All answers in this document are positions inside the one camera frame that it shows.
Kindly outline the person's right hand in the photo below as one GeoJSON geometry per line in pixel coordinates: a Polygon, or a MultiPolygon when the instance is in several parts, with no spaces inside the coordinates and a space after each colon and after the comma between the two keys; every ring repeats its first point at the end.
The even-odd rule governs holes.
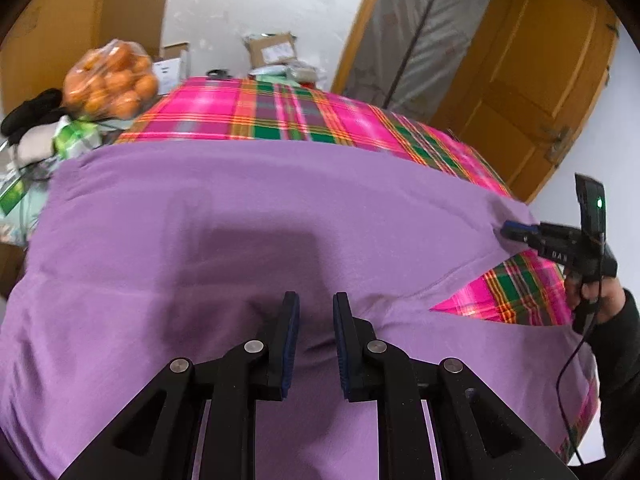
{"type": "Polygon", "coordinates": [[[597,323],[603,324],[615,318],[623,310],[626,292],[618,278],[604,278],[600,282],[582,284],[582,278],[569,273],[564,281],[566,303],[574,311],[582,300],[599,305],[597,323]]]}

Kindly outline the black sleeve right forearm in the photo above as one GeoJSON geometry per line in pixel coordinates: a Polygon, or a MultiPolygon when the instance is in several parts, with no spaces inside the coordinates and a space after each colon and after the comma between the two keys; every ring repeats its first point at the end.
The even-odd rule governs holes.
{"type": "Polygon", "coordinates": [[[600,426],[605,457],[615,460],[639,429],[639,312],[624,290],[622,310],[587,338],[600,379],[600,426]]]}

